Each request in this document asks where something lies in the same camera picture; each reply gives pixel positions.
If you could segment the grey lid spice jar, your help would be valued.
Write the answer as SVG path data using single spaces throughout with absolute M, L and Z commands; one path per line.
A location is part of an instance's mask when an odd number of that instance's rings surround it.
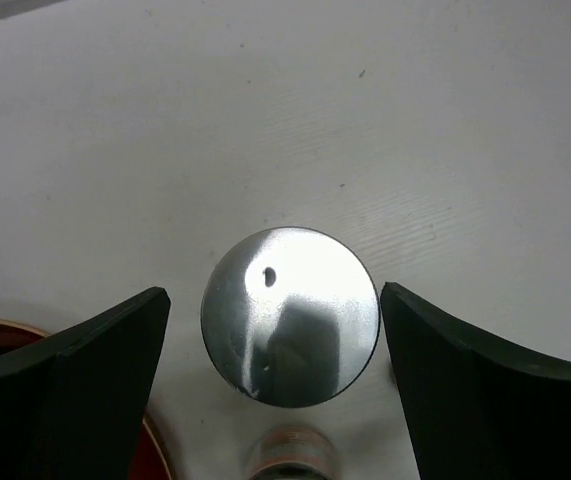
M 306 424 L 274 427 L 249 451 L 245 479 L 341 478 L 341 466 L 333 443 Z

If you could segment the white tall canister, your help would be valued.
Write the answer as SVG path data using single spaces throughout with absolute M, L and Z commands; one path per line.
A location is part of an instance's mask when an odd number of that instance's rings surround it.
M 259 231 L 217 263 L 200 324 L 208 356 L 262 404 L 320 405 L 349 388 L 380 334 L 371 275 L 335 238 L 304 227 Z

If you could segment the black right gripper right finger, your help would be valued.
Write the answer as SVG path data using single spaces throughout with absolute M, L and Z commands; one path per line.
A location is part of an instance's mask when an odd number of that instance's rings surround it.
M 571 479 L 571 361 L 464 322 L 398 283 L 380 305 L 423 479 Z

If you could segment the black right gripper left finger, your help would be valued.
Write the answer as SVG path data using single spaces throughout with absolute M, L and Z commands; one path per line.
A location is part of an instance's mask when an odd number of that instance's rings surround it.
M 0 323 L 0 479 L 125 479 L 170 310 L 149 288 L 40 337 Z

